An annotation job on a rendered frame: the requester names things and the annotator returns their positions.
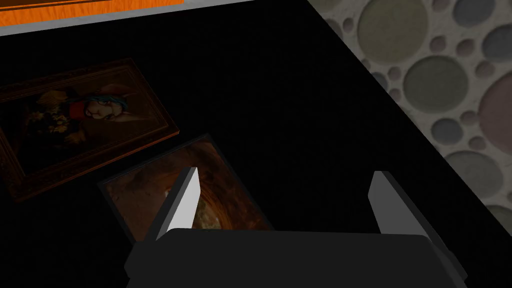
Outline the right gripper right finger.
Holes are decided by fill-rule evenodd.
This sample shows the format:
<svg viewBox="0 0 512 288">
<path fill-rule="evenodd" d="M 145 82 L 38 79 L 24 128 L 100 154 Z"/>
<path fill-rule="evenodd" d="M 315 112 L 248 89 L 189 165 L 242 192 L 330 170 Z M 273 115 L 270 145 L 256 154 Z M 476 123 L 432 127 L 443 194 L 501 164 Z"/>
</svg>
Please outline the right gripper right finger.
<svg viewBox="0 0 512 288">
<path fill-rule="evenodd" d="M 467 280 L 459 260 L 389 171 L 373 172 L 367 197 L 382 234 L 426 237 L 452 279 Z"/>
</svg>

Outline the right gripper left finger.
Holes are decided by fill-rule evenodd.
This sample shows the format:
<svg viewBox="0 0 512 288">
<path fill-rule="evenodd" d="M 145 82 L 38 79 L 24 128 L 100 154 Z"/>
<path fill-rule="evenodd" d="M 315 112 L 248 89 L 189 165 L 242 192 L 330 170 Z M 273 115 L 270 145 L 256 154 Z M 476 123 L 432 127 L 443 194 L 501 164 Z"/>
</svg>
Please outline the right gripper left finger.
<svg viewBox="0 0 512 288">
<path fill-rule="evenodd" d="M 145 241 L 156 241 L 172 229 L 192 228 L 201 194 L 196 167 L 183 168 L 156 213 Z"/>
</svg>

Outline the brown swirl picture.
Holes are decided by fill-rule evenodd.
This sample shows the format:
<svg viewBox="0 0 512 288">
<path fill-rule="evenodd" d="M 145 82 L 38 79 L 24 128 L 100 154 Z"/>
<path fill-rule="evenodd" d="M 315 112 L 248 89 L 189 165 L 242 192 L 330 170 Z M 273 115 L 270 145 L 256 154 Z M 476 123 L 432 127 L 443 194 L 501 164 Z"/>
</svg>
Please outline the brown swirl picture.
<svg viewBox="0 0 512 288">
<path fill-rule="evenodd" d="M 196 167 L 200 197 L 193 228 L 271 230 L 260 208 L 208 135 L 98 183 L 131 242 L 144 240 L 183 168 Z"/>
</svg>

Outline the dark framed portrait picture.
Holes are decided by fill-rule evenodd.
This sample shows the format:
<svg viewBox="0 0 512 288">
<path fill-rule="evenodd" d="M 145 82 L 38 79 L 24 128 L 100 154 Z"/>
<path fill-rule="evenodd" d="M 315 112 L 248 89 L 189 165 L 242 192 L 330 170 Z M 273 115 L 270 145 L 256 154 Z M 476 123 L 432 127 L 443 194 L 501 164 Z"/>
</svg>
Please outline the dark framed portrait picture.
<svg viewBox="0 0 512 288">
<path fill-rule="evenodd" d="M 178 132 L 130 58 L 0 86 L 0 179 L 23 201 Z"/>
</svg>

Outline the orange wooden furniture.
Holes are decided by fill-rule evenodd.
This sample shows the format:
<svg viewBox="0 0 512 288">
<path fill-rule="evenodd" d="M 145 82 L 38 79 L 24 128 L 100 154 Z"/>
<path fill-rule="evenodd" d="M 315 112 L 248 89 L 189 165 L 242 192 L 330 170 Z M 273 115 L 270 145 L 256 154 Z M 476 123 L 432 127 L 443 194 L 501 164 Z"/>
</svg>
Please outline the orange wooden furniture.
<svg viewBox="0 0 512 288">
<path fill-rule="evenodd" d="M 185 0 L 0 0 L 0 27 L 180 5 Z"/>
</svg>

